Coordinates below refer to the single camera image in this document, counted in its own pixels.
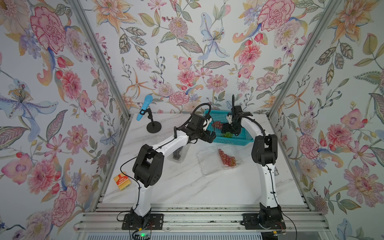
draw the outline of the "blue microphone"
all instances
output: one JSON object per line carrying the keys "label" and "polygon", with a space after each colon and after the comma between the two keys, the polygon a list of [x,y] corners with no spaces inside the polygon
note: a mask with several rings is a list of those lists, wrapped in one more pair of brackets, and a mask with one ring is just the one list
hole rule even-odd
{"label": "blue microphone", "polygon": [[143,115],[145,114],[145,110],[147,110],[148,106],[152,103],[152,100],[152,95],[147,95],[145,97],[143,106],[141,107],[140,113],[136,118],[137,121],[140,121],[140,119],[143,117]]}

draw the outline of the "black mounting plate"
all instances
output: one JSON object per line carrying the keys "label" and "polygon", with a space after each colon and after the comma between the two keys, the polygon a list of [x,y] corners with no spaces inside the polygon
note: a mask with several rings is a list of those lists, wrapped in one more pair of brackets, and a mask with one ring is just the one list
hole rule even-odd
{"label": "black mounting plate", "polygon": [[[150,214],[149,222],[152,222],[152,230],[162,230],[163,229],[164,214]],[[139,229],[140,224],[134,221],[133,216],[129,213],[124,216],[121,229],[122,230],[137,230]]]}
{"label": "black mounting plate", "polygon": [[[258,216],[259,216],[259,213],[255,212],[253,214],[242,214],[243,216],[243,222],[244,222],[244,226],[245,226],[245,229],[246,230],[259,230],[259,229],[263,229],[257,222],[258,222]],[[281,226],[278,225],[277,223],[270,223],[270,224],[266,224],[265,226],[263,225],[263,227],[265,228],[271,228],[271,230],[281,230],[281,227],[283,227],[283,229],[285,229],[285,223],[284,222],[280,222]]]}

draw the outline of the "blue lily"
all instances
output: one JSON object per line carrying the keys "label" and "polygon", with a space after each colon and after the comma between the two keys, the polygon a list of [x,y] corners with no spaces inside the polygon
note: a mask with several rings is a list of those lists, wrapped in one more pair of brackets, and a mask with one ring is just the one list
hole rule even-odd
{"label": "blue lily", "polygon": [[31,124],[31,132],[28,135],[28,141],[32,142],[40,133],[40,127],[35,121],[37,114],[49,114],[56,109],[58,102],[51,103],[49,101],[43,101],[41,103],[31,103],[33,98],[30,95],[30,89],[27,84],[13,80],[14,84],[8,86],[8,95],[11,95],[12,99],[8,99],[0,94],[0,109],[4,110],[7,117],[12,119],[16,116],[25,117]]}
{"label": "blue lily", "polygon": [[211,51],[215,51],[221,58],[229,57],[229,54],[225,52],[224,48],[218,46],[217,43],[224,37],[224,28],[216,29],[211,34],[212,20],[207,13],[201,14],[201,26],[200,31],[203,35],[203,43],[207,45],[207,51],[204,55],[198,57],[199,60],[207,60]]}

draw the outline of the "clear plastic container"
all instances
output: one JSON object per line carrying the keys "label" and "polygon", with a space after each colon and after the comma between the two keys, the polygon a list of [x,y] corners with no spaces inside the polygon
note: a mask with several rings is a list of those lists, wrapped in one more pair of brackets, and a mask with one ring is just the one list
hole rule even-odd
{"label": "clear plastic container", "polygon": [[217,147],[209,147],[201,150],[196,154],[196,156],[199,160],[201,173],[204,176],[219,172],[223,169],[222,164],[220,163],[221,160],[218,155]]}
{"label": "clear plastic container", "polygon": [[[219,156],[219,160],[220,160],[222,167],[224,169],[232,169],[232,168],[238,167],[239,165],[241,165],[243,163],[243,160],[240,158],[239,152],[234,145],[230,145],[230,144],[219,145],[216,148],[217,148],[217,155]],[[229,157],[235,158],[234,159],[234,161],[235,161],[234,166],[230,166],[230,165],[224,163],[224,160],[222,160],[220,157],[220,153],[219,153],[220,150],[223,151],[223,153],[228,155]]]}

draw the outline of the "pink peony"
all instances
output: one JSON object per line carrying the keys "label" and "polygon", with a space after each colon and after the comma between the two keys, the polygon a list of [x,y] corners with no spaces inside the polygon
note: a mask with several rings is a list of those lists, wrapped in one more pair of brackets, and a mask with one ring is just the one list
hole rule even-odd
{"label": "pink peony", "polygon": [[64,142],[67,143],[67,149],[72,149],[72,155],[78,154],[79,149],[87,147],[88,135],[87,129],[83,128],[83,125],[80,124],[77,127],[72,126],[72,131],[68,131],[69,137],[64,138]]}
{"label": "pink peony", "polygon": [[168,27],[177,38],[182,38],[188,33],[187,23],[179,17],[172,19]]}
{"label": "pink peony", "polygon": [[77,198],[76,190],[68,186],[66,191],[61,191],[55,199],[52,209],[52,223],[55,226],[62,226],[73,213]]}
{"label": "pink peony", "polygon": [[300,29],[301,24],[296,20],[291,20],[284,23],[279,29],[275,31],[275,46],[281,46],[289,43]]}
{"label": "pink peony", "polygon": [[228,79],[224,78],[223,75],[219,76],[218,74],[216,74],[215,76],[211,76],[207,80],[207,83],[208,83],[207,88],[213,89],[216,93],[219,93],[228,86],[227,82],[228,82]]}
{"label": "pink peony", "polygon": [[25,182],[27,175],[32,168],[32,160],[28,154],[24,154],[20,159],[15,159],[1,168],[1,172],[12,179],[17,184]]}
{"label": "pink peony", "polygon": [[65,72],[61,79],[61,84],[63,85],[65,94],[70,99],[76,99],[79,97],[81,91],[81,82],[80,78],[77,76],[77,73],[73,73],[72,71]]}
{"label": "pink peony", "polygon": [[257,24],[262,24],[262,29],[271,31],[279,28],[291,17],[295,4],[291,0],[268,0],[257,18]]}
{"label": "pink peony", "polygon": [[65,31],[60,18],[46,7],[36,7],[35,15],[31,16],[31,27],[34,34],[46,50],[54,53],[64,49]]}
{"label": "pink peony", "polygon": [[36,163],[31,172],[32,177],[28,178],[30,192],[39,194],[40,190],[43,192],[47,190],[53,183],[55,173],[55,165],[50,160]]}
{"label": "pink peony", "polygon": [[346,127],[349,127],[351,130],[359,129],[364,127],[364,123],[361,121],[362,115],[359,109],[354,109],[349,112],[347,115],[344,115],[340,119],[341,123],[344,123]]}
{"label": "pink peony", "polygon": [[316,143],[316,140],[309,135],[302,135],[299,138],[300,150],[301,152],[309,159],[314,159],[319,156],[319,145]]}
{"label": "pink peony", "polygon": [[372,174],[368,176],[369,168],[366,165],[363,167],[354,166],[352,171],[345,169],[344,178],[349,181],[347,184],[347,195],[356,197],[356,200],[362,204],[363,197],[365,204],[374,207],[377,202],[383,203],[383,195],[380,193],[384,191],[384,185],[376,182],[378,176]]}
{"label": "pink peony", "polygon": [[97,84],[97,100],[103,103],[103,106],[106,107],[108,105],[109,100],[109,92],[108,92],[108,84],[104,79],[103,83]]}
{"label": "pink peony", "polygon": [[189,95],[185,92],[175,92],[169,96],[169,101],[175,105],[183,105],[189,101]]}
{"label": "pink peony", "polygon": [[88,94],[85,90],[83,90],[80,94],[79,104],[80,104],[80,108],[84,112],[87,112],[86,109],[92,106],[91,100],[89,99]]}
{"label": "pink peony", "polygon": [[276,75],[273,72],[267,72],[264,77],[257,79],[257,88],[256,91],[261,91],[268,89],[273,86],[275,83],[280,81],[283,78],[283,75]]}
{"label": "pink peony", "polygon": [[255,62],[261,55],[260,47],[257,45],[246,46],[239,56],[239,62],[241,64],[250,64]]}
{"label": "pink peony", "polygon": [[239,76],[243,78],[249,78],[254,68],[254,65],[245,65],[242,69],[240,69]]}
{"label": "pink peony", "polygon": [[336,147],[346,147],[353,140],[351,131],[340,123],[331,124],[327,137]]}
{"label": "pink peony", "polygon": [[84,54],[84,45],[80,39],[79,33],[73,28],[67,28],[66,46],[74,57],[81,61]]}
{"label": "pink peony", "polygon": [[189,84],[192,83],[195,79],[195,74],[191,69],[185,69],[180,71],[180,73],[177,76],[177,79],[183,83],[183,84]]}
{"label": "pink peony", "polygon": [[165,83],[159,86],[159,94],[163,97],[169,97],[175,91],[172,88],[172,85]]}
{"label": "pink peony", "polygon": [[179,57],[179,70],[188,69],[192,65],[191,58],[186,59],[185,57]]}

